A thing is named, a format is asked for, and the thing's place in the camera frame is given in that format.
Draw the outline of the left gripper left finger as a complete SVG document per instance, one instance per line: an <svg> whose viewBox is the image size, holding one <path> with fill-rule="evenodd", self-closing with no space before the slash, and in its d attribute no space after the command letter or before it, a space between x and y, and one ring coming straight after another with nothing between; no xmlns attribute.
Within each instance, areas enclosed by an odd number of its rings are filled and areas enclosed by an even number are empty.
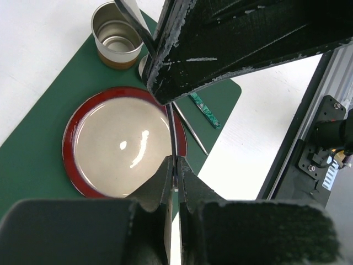
<svg viewBox="0 0 353 265"><path fill-rule="evenodd" d="M172 157L125 199L27 199L1 221L2 264L169 264Z"/></svg>

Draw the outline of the steel cup brown base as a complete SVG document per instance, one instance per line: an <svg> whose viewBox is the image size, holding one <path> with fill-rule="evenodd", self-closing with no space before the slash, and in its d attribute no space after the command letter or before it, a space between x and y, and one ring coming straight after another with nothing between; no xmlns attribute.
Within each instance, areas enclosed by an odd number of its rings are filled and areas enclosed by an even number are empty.
<svg viewBox="0 0 353 265"><path fill-rule="evenodd" d="M100 5L92 15L90 26L99 58L105 65L125 70L135 64L143 41L114 2Z"/></svg>

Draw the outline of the dark green placemat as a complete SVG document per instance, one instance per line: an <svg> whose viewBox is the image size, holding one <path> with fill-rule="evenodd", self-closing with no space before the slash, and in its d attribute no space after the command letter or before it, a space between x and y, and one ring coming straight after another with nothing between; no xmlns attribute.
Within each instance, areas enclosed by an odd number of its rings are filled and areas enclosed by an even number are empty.
<svg viewBox="0 0 353 265"><path fill-rule="evenodd" d="M1 218L17 201L27 198L83 198L69 180L61 143L74 111L91 96L115 86L144 88L136 68L116 71L98 58L90 34L43 96L1 146ZM197 92L224 125L241 88L231 79ZM214 129L188 97L177 104L211 151L222 129ZM206 155L188 131L186 159L196 175Z"/></svg>

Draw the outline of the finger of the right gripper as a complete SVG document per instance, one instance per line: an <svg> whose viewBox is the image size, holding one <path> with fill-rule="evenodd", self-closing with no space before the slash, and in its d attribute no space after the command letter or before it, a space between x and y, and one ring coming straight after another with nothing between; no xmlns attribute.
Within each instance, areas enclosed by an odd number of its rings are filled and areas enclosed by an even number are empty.
<svg viewBox="0 0 353 265"><path fill-rule="evenodd" d="M161 105L352 43L351 1L165 1L146 87Z"/></svg>

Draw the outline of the black knife green handle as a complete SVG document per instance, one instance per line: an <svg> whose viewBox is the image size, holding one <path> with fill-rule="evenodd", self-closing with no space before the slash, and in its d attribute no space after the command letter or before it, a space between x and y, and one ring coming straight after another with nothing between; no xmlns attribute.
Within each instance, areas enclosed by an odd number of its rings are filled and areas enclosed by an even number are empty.
<svg viewBox="0 0 353 265"><path fill-rule="evenodd" d="M221 128L221 123L218 121L218 119L214 116L213 112L210 111L208 106L204 103L204 101L200 98L200 96L197 93L191 93L189 95L191 100L196 104L196 106L200 109L202 114L205 116L207 121L215 128L215 129L220 129Z"/></svg>

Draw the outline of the red rimmed beige plate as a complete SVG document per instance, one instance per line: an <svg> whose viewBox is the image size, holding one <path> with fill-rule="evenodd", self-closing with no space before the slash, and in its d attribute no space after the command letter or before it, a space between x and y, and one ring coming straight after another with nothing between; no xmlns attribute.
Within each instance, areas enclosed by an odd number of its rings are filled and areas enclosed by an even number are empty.
<svg viewBox="0 0 353 265"><path fill-rule="evenodd" d="M114 87L86 99L62 139L65 171L87 198L130 195L171 153L165 107L135 87Z"/></svg>

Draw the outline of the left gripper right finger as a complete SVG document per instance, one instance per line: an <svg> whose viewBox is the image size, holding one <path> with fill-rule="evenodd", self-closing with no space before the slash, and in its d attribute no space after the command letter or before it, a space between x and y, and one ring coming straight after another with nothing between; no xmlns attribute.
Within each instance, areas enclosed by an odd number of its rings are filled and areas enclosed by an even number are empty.
<svg viewBox="0 0 353 265"><path fill-rule="evenodd" d="M176 164L182 264L344 264L321 206L291 200L225 200L184 157Z"/></svg>

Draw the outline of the silver fork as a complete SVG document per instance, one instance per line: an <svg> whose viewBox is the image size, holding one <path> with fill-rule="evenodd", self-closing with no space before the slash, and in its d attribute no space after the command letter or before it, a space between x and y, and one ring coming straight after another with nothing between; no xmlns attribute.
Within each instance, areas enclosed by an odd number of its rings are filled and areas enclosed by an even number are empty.
<svg viewBox="0 0 353 265"><path fill-rule="evenodd" d="M156 45L151 36L151 33L140 23L138 18L135 16L132 9L124 1L115 1L116 6L125 17L125 19L133 26L137 31L140 38L143 40L149 54L153 56L156 53ZM172 145L172 157L173 157L173 189L178 191L178 175L177 175L177 154L178 154L178 145L176 139L176 130L175 130L175 121L173 107L171 104L166 105L167 118L169 123L170 139Z"/></svg>

